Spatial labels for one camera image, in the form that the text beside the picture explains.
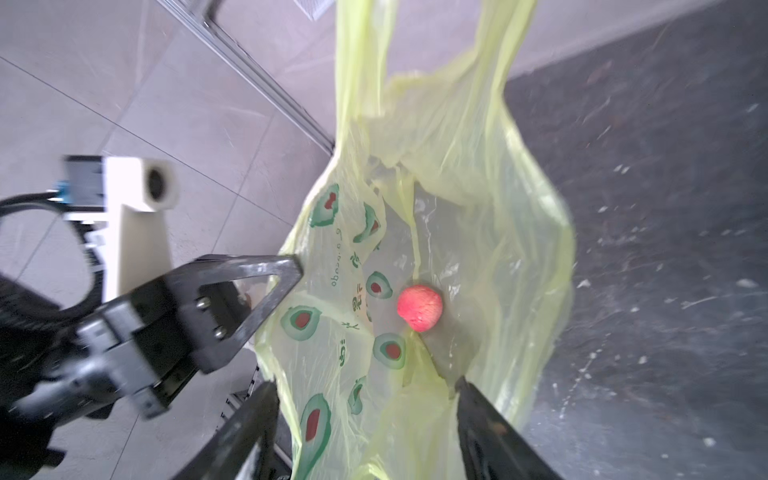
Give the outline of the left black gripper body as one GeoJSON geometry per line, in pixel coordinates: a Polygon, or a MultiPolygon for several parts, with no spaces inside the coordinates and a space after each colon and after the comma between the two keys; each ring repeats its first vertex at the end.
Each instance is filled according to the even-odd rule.
{"type": "Polygon", "coordinates": [[[11,405],[14,420],[106,418],[121,398],[154,418],[196,373],[165,284],[151,282],[100,307],[45,357],[42,379],[11,405]]]}

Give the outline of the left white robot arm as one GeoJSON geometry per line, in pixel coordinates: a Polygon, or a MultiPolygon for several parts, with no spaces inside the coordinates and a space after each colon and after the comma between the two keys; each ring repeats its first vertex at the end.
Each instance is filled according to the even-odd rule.
{"type": "Polygon", "coordinates": [[[121,398],[154,418],[199,372],[226,366],[302,271],[290,256],[209,255],[52,331],[1,304],[1,430],[43,437],[121,398]]]}

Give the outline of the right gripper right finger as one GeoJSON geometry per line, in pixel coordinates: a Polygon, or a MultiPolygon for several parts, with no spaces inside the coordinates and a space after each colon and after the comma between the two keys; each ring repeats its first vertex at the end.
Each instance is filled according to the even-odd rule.
{"type": "Polygon", "coordinates": [[[462,460],[472,480],[562,480],[472,383],[461,377],[457,420],[462,460]]]}

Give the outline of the yellow-green plastic bag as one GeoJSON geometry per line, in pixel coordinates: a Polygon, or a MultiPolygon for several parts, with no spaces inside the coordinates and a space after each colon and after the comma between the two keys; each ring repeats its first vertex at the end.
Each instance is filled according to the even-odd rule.
{"type": "Polygon", "coordinates": [[[482,1],[472,44],[394,72],[395,1],[336,7],[334,155],[283,252],[303,276],[255,339],[296,479],[460,479],[456,382],[522,428],[572,304],[567,207],[505,104],[531,1],[482,1]],[[400,293],[443,300],[416,332],[400,293]]]}

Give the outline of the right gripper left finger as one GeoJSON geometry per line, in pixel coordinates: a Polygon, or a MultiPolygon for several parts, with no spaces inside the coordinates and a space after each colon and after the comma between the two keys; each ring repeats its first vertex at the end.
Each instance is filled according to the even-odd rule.
{"type": "Polygon", "coordinates": [[[275,479],[278,414],[277,385],[264,382],[174,480],[275,479]]]}

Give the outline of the red peach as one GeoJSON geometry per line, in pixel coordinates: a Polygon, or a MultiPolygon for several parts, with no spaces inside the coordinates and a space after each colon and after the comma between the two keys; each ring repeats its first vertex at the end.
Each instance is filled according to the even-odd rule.
{"type": "Polygon", "coordinates": [[[416,332],[432,329],[443,313],[439,293],[425,285],[405,288],[397,300],[397,314],[416,332]]]}

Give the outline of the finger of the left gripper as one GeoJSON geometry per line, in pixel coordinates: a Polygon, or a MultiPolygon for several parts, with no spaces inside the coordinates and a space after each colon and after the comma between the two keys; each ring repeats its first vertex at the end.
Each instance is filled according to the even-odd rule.
{"type": "Polygon", "coordinates": [[[226,366],[298,285],[303,271],[287,255],[211,254],[163,276],[198,370],[226,366]]]}

